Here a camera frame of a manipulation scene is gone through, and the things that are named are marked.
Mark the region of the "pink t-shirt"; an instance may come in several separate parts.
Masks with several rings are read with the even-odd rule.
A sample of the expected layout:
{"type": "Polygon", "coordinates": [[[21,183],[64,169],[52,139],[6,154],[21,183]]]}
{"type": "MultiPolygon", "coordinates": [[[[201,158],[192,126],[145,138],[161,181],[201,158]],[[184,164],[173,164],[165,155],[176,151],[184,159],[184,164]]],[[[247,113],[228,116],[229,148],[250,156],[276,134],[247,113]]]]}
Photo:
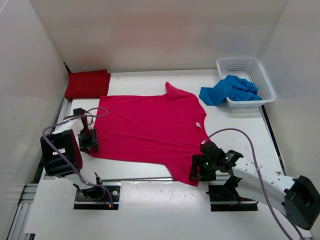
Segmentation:
{"type": "Polygon", "coordinates": [[[175,181],[190,180],[192,156],[207,138],[205,110],[194,94],[165,83],[154,96],[111,95],[99,100],[94,158],[164,165],[175,181]]]}

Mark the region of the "red t-shirt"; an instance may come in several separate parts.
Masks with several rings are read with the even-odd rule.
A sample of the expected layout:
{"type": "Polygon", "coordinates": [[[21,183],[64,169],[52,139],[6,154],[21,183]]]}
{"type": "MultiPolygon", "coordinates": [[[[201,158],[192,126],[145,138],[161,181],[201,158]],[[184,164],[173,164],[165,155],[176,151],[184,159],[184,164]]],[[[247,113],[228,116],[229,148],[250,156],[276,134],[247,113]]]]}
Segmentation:
{"type": "Polygon", "coordinates": [[[99,99],[108,95],[111,74],[106,69],[68,73],[68,80],[67,100],[99,99]]]}

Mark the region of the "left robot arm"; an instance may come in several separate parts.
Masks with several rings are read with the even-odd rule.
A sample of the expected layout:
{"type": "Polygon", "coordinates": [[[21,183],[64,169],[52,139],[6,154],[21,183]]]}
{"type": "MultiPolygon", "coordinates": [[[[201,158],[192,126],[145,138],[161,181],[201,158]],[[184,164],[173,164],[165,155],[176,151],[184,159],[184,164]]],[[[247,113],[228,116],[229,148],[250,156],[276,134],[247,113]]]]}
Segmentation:
{"type": "Polygon", "coordinates": [[[85,169],[81,153],[96,153],[99,149],[98,135],[91,128],[86,114],[76,108],[52,133],[40,138],[45,172],[50,177],[65,178],[84,197],[100,201],[106,196],[102,180],[95,172],[85,169]]]}

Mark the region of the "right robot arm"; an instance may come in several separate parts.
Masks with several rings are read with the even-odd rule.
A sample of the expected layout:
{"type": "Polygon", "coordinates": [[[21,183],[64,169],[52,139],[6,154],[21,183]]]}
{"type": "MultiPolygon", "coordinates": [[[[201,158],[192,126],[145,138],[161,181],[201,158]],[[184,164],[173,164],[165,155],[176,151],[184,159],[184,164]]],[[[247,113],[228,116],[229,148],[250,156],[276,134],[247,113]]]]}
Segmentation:
{"type": "Polygon", "coordinates": [[[200,146],[200,155],[193,155],[189,179],[213,181],[216,172],[230,175],[225,182],[222,199],[251,199],[284,214],[297,227],[310,230],[320,215],[320,194],[312,181],[282,175],[255,163],[234,150],[224,152],[212,141],[200,146]]]}

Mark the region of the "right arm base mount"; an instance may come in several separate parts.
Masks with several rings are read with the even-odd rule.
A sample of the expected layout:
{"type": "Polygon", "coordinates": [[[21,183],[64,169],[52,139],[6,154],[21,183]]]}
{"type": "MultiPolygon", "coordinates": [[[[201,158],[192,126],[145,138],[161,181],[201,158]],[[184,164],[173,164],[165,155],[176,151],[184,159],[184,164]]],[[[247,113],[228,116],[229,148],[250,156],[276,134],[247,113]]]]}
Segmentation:
{"type": "Polygon", "coordinates": [[[238,195],[234,189],[224,185],[209,185],[208,191],[211,212],[255,212],[258,202],[238,195]]]}

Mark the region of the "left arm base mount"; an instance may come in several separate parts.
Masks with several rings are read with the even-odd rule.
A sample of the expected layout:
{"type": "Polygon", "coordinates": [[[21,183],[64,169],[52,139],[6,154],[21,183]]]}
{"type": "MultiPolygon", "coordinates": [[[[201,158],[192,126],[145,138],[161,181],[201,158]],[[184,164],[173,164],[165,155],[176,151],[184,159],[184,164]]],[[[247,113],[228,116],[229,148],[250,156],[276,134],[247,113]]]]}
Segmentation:
{"type": "Polygon", "coordinates": [[[121,196],[120,181],[104,181],[103,185],[108,189],[112,198],[110,205],[110,196],[104,189],[90,190],[84,193],[78,187],[74,197],[74,210],[118,210],[121,196]]]}

